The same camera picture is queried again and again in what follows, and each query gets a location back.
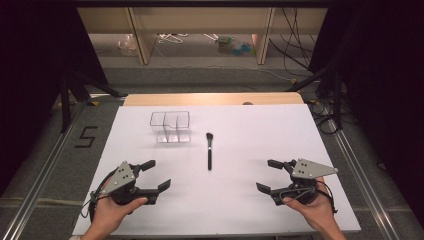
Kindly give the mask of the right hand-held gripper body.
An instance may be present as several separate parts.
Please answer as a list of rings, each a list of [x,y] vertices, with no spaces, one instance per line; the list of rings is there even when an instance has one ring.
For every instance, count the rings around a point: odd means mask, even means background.
[[[292,172],[288,172],[292,183],[281,189],[271,191],[276,205],[283,205],[283,199],[290,197],[306,205],[318,196],[317,178],[336,174],[337,168],[316,163],[307,159],[298,159]]]

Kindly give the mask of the black makeup brush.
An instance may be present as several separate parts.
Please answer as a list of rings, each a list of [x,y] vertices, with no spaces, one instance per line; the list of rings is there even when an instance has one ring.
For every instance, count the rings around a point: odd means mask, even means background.
[[[208,132],[206,133],[207,144],[208,144],[208,170],[212,170],[212,143],[213,143],[213,134]]]

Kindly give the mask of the black metal stand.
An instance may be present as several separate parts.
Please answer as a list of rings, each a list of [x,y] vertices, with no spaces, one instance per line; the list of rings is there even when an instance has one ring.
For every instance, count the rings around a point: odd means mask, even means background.
[[[306,86],[319,80],[320,83],[316,89],[316,95],[321,98],[325,96],[333,96],[333,112],[330,114],[330,119],[334,121],[336,131],[342,129],[341,123],[341,87],[342,80],[336,63],[328,63],[324,68],[314,73],[305,80],[291,86],[288,92],[297,92]]]
[[[60,84],[60,98],[62,107],[62,129],[61,132],[65,133],[71,124],[71,110],[69,93],[72,93],[78,102],[87,101],[90,99],[90,94],[86,89],[86,85],[92,85],[95,88],[113,97],[126,97],[125,93],[120,93],[105,83],[100,83],[94,78],[77,71],[68,71],[62,78]]]

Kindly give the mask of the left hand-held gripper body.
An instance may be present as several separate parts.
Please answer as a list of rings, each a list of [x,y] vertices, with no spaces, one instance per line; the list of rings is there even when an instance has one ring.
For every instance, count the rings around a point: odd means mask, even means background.
[[[111,197],[118,205],[126,205],[137,198],[146,198],[148,205],[154,205],[159,196],[157,189],[140,189],[136,186],[139,173],[134,173],[136,165],[126,161],[107,178],[107,184],[100,190],[100,196]]]

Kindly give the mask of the light wooden shelf unit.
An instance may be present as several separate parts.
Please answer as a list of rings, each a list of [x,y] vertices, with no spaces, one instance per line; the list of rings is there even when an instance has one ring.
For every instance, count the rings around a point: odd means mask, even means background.
[[[159,33],[249,34],[256,59],[266,59],[269,37],[288,34],[290,21],[302,35],[320,33],[327,10],[300,7],[80,7],[89,34],[131,34],[142,65],[149,63]]]

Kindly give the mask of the aluminium floor rail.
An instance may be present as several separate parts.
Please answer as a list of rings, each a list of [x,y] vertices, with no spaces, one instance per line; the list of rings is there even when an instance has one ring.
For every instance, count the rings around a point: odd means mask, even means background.
[[[360,162],[353,151],[349,141],[343,130],[339,128],[334,120],[331,120],[328,125],[334,132],[334,136],[344,155],[347,165],[349,166],[355,181],[368,205],[368,208],[385,240],[400,240],[393,221],[387,211],[384,209],[382,201],[377,196],[370,180],[367,178]]]
[[[62,115],[53,111],[41,128],[29,157],[19,167],[6,191],[0,195],[0,240],[19,240],[36,208],[83,109],[71,113],[71,122],[62,130]]]

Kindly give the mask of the black curtain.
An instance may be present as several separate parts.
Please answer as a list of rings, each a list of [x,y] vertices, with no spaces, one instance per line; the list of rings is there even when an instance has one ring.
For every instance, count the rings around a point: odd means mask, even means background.
[[[311,70],[359,31],[341,67],[348,98],[379,159],[424,228],[424,0],[327,0]]]
[[[75,72],[107,82],[74,0],[0,0],[0,195]]]

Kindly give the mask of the light wooden table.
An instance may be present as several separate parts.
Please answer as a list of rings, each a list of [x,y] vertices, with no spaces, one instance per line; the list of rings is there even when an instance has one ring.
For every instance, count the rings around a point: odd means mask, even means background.
[[[297,92],[130,94],[124,106],[303,104]]]

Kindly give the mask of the white table board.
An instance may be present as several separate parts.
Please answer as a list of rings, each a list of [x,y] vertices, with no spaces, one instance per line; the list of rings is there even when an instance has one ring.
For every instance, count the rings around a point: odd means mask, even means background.
[[[168,179],[171,186],[155,205],[127,216],[118,237],[189,238],[266,236],[310,232],[302,216],[278,206],[257,190],[256,183],[286,187],[284,170],[269,159],[304,158],[324,165],[331,160],[304,104],[187,106],[191,141],[157,143],[150,126],[156,107],[118,109],[95,172],[94,186],[121,162],[155,160],[137,184],[155,188]],[[206,133],[213,134],[212,170],[208,170]]]

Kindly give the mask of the pile of colourful toys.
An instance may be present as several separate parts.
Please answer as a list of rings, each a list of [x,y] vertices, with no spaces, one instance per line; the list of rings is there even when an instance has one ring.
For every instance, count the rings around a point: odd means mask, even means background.
[[[227,53],[234,56],[245,54],[255,55],[255,50],[249,43],[237,40],[234,37],[220,36],[215,43],[220,53]]]

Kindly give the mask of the white clothes hanger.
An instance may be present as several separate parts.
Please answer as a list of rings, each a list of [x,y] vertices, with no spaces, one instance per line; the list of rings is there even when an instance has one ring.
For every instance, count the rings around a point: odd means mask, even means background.
[[[183,38],[187,37],[187,34],[159,34],[158,42],[163,43],[174,43],[174,44],[182,44],[184,42]]]

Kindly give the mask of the person's right hand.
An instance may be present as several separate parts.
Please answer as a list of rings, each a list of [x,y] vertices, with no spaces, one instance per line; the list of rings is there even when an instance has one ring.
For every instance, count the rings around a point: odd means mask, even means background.
[[[306,222],[317,232],[325,227],[338,226],[334,218],[330,200],[322,194],[319,194],[312,203],[307,205],[301,204],[290,197],[285,197],[283,203],[299,212]]]

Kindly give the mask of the clear acrylic organizer box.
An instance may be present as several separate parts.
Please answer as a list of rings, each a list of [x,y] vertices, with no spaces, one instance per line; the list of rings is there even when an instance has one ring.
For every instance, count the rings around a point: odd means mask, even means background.
[[[150,117],[150,126],[157,143],[188,143],[191,141],[188,111],[159,111]]]

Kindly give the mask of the clear plastic bag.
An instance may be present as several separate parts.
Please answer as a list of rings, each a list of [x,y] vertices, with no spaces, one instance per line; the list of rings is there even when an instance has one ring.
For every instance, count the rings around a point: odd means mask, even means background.
[[[126,34],[122,40],[118,41],[118,49],[124,56],[137,55],[137,47],[131,34]]]

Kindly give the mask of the person's left hand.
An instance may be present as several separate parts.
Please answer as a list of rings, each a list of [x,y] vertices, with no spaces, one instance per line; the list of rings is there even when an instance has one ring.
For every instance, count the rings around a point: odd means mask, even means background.
[[[111,234],[118,229],[127,215],[146,202],[146,198],[137,198],[126,205],[118,205],[110,197],[101,197],[97,202],[94,219],[88,229],[104,229]]]

